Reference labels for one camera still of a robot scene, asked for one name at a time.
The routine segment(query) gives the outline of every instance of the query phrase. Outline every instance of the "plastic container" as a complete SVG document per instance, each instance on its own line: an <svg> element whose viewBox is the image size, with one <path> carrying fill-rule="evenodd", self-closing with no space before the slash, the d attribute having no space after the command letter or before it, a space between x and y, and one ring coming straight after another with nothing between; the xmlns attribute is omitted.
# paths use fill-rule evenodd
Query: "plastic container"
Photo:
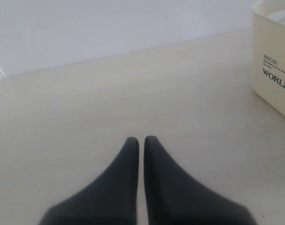
<svg viewBox="0 0 285 225"><path fill-rule="evenodd" d="M285 116L285 16L277 17L285 10L285 0L262 0L252 10L252 86Z"/></svg>

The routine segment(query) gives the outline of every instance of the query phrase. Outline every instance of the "white storage bin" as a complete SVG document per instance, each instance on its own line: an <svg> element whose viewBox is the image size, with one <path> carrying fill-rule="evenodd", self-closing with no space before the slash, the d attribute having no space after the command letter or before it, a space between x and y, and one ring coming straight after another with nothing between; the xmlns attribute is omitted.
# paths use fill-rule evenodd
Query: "white storage bin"
<svg viewBox="0 0 285 225"><path fill-rule="evenodd" d="M285 0L262 0L253 7L253 76L255 92L285 116Z"/></svg>

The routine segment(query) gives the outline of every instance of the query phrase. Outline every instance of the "white table surface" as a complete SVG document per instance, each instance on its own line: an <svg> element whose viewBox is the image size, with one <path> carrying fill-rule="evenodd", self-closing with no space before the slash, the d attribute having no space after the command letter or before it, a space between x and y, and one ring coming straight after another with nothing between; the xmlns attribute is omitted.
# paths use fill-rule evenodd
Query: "white table surface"
<svg viewBox="0 0 285 225"><path fill-rule="evenodd" d="M285 117L251 88L251 31L6 79L0 225L35 225L128 136L157 135L197 180L285 225ZM142 158L139 224L147 224Z"/></svg>

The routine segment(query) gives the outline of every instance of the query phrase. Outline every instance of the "dark gray rubber tip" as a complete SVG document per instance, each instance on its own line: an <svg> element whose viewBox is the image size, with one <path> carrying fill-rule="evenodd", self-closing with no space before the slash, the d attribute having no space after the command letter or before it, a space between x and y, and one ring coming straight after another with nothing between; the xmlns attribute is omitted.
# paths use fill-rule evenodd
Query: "dark gray rubber tip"
<svg viewBox="0 0 285 225"><path fill-rule="evenodd" d="M249 211L189 176L155 136L145 139L144 183L150 225L255 225Z"/></svg>
<svg viewBox="0 0 285 225"><path fill-rule="evenodd" d="M40 225L135 225L138 167L139 144L130 137L93 183L50 208Z"/></svg>

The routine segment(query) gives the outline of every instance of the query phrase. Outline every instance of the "black object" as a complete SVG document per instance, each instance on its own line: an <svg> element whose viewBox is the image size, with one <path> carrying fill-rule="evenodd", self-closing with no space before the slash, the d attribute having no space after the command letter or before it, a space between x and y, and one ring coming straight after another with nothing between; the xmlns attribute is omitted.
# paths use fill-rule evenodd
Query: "black object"
<svg viewBox="0 0 285 225"><path fill-rule="evenodd" d="M129 137L93 183L50 208L40 225L135 225L139 144Z"/></svg>
<svg viewBox="0 0 285 225"><path fill-rule="evenodd" d="M189 176L155 136L145 139L144 183L150 225L255 225L249 211Z"/></svg>

